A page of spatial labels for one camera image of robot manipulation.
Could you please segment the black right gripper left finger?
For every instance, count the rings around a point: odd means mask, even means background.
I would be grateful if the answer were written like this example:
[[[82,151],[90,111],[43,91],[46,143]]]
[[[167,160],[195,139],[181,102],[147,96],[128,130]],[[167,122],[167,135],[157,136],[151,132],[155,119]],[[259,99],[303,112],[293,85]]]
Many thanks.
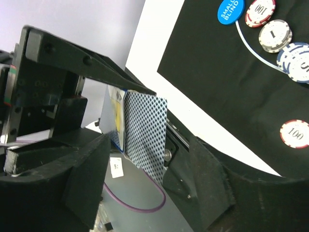
[[[0,178],[3,232],[87,232],[93,229],[109,161],[101,135],[18,176]]]

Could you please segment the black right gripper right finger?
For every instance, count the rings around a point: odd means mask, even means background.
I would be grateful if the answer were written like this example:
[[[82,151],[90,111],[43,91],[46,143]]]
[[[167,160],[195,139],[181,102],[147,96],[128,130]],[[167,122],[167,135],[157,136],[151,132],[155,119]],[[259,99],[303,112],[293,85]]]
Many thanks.
[[[163,187],[195,232],[306,232],[309,182],[262,172],[194,138]]]

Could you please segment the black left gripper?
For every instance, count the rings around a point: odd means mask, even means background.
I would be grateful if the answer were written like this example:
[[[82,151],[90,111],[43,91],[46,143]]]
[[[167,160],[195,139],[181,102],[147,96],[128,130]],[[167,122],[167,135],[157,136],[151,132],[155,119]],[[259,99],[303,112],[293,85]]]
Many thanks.
[[[85,77],[139,93],[156,93],[109,57],[47,31],[24,26],[12,63],[1,74],[3,144],[44,130],[47,140],[8,149],[5,174],[105,174],[106,136],[80,128],[87,99]]]

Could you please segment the blue playing card box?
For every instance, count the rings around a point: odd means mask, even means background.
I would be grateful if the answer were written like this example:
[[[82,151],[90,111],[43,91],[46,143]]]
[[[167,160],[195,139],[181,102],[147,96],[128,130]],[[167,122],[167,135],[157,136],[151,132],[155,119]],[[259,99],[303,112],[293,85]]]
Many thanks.
[[[126,90],[107,85],[99,121],[101,132],[107,134],[122,153],[125,150],[125,98]]]

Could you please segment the red 100 chip stack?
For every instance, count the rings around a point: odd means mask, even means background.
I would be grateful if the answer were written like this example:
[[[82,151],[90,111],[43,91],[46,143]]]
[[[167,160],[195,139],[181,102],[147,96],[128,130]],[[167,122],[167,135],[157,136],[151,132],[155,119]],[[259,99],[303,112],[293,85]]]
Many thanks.
[[[302,149],[309,146],[309,124],[303,120],[293,119],[282,124],[281,140],[289,147]]]

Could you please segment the blue backed card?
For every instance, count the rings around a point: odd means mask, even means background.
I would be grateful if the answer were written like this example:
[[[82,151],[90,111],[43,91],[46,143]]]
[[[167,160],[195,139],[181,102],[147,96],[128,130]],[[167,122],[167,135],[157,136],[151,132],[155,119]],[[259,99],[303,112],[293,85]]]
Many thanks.
[[[168,103],[129,91],[125,98],[125,154],[154,181],[163,182]]]

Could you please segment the blue chips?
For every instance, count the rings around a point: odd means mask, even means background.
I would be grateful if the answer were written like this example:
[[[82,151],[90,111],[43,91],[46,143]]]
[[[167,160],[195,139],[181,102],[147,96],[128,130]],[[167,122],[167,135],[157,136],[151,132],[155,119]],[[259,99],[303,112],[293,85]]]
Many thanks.
[[[277,55],[277,66],[290,79],[309,83],[309,45],[303,42],[290,43]]]

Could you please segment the grey chips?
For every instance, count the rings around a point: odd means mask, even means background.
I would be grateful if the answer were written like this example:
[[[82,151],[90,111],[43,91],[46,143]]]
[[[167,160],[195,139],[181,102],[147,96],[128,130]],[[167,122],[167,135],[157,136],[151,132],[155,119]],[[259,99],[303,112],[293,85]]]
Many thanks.
[[[259,33],[259,43],[269,53],[278,53],[292,41],[289,24],[281,19],[266,23]]]

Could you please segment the blue small blind button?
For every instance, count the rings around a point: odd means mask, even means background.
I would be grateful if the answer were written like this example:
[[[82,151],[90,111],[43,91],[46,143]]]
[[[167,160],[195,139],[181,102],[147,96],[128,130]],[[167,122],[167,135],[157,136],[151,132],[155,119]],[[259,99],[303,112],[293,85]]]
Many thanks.
[[[217,11],[217,19],[223,25],[234,24],[243,14],[245,0],[224,0]]]

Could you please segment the red chips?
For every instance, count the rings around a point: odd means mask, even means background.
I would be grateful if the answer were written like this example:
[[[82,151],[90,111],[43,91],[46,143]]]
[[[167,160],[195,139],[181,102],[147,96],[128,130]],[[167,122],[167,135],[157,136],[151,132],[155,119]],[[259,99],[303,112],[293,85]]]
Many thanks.
[[[245,15],[247,26],[256,28],[266,24],[273,15],[275,8],[275,0],[254,0]]]

